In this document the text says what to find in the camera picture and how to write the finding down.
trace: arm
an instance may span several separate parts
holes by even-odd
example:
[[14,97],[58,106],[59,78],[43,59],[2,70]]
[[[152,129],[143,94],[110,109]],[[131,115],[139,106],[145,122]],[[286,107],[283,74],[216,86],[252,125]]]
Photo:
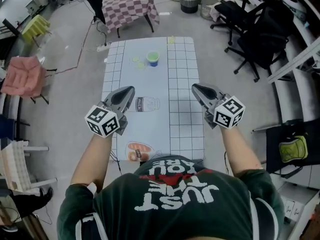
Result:
[[221,127],[221,132],[233,175],[239,177],[246,170],[263,168],[256,154],[248,146],[237,126],[232,129]]
[[102,190],[112,146],[112,134],[107,138],[94,135],[73,173],[71,184],[89,185],[93,182],[97,192]]

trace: pink cushion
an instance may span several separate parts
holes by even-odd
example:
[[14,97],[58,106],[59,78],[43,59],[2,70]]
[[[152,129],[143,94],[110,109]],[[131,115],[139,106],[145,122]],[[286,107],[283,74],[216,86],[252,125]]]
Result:
[[38,58],[13,57],[10,60],[1,92],[24,98],[37,97],[45,83],[46,70]]

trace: wall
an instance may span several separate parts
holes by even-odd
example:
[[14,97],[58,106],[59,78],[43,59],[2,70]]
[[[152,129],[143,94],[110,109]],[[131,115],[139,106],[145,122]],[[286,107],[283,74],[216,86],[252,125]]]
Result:
[[5,0],[0,5],[0,24],[7,19],[12,25],[23,21],[29,14],[25,7],[31,0]]

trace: concrete floor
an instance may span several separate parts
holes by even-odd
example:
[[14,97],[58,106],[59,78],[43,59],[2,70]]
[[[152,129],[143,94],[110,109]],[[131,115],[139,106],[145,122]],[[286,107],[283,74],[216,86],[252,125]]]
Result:
[[[148,23],[144,18],[140,18],[120,30],[120,40],[192,37],[200,81],[217,85],[224,92],[236,95],[245,104],[246,111],[239,128],[258,157],[264,160],[265,134],[252,134],[251,131],[279,121],[275,93],[266,80],[267,71],[258,69],[261,77],[258,83],[254,83],[254,76],[248,65],[241,69],[239,74],[234,75],[233,70],[239,66],[243,58],[232,52],[224,52],[229,38],[225,29],[210,29],[211,22],[201,18],[199,11],[196,14],[185,14],[180,10],[178,2],[154,1],[159,13],[170,12],[169,15],[160,16],[159,26],[153,24],[155,32],[151,33]],[[38,152],[27,157],[27,166],[39,180],[58,179],[57,183],[52,185],[54,197],[47,205],[52,225],[42,223],[50,240],[57,239],[56,220],[65,190],[92,137],[84,116],[91,106],[101,99],[104,59],[108,52],[93,51],[104,43],[105,37],[97,32],[95,25],[90,26],[92,18],[93,14],[78,1],[70,4],[66,1],[66,5],[52,14],[49,19],[52,36],[46,36],[42,40],[42,49],[37,51],[40,57],[46,57],[44,65],[47,69],[58,67],[59,71],[58,74],[47,78],[46,92],[50,104],[47,105],[41,98],[37,99],[36,104],[30,100],[25,100],[22,104],[21,118],[31,124],[26,128],[25,138],[30,140],[31,145],[49,147],[48,152]],[[99,28],[106,32],[104,26],[101,25]],[[107,35],[107,40],[119,39],[114,32]],[[225,148],[219,128],[211,130],[204,124],[204,136],[204,165],[225,172]],[[134,172],[138,164],[123,161],[120,162],[120,166],[122,173],[129,173]],[[111,162],[105,184],[109,184],[119,175],[117,164]],[[36,213],[40,219],[49,222],[45,208]]]

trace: pink checkered table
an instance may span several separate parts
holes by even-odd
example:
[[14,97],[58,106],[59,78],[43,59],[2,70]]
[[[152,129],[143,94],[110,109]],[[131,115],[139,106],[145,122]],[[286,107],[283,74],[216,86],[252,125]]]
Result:
[[139,17],[145,17],[152,32],[154,29],[150,18],[157,24],[160,22],[154,0],[104,0],[102,11],[108,33],[116,29],[118,38],[119,28]]

